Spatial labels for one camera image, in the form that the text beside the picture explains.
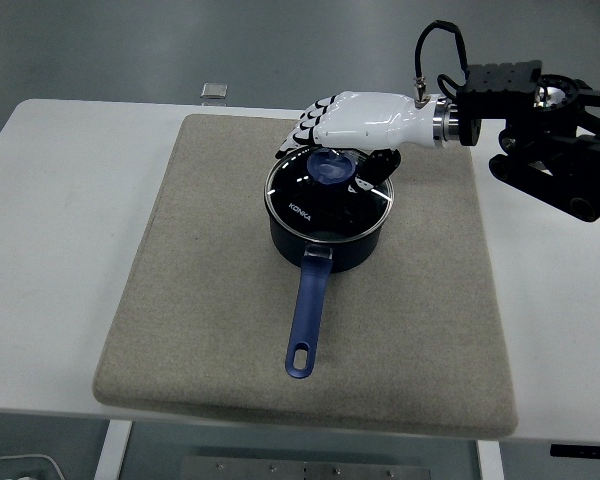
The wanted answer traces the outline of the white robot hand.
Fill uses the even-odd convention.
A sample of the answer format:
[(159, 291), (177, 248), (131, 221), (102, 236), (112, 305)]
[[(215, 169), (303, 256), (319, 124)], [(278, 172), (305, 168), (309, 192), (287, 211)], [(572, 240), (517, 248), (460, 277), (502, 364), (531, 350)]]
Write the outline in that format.
[(437, 147), (443, 141), (436, 120), (438, 99), (435, 95), (418, 107), (406, 95), (345, 91), (318, 100), (301, 114), (275, 157), (304, 146), (369, 152), (396, 150), (406, 143)]

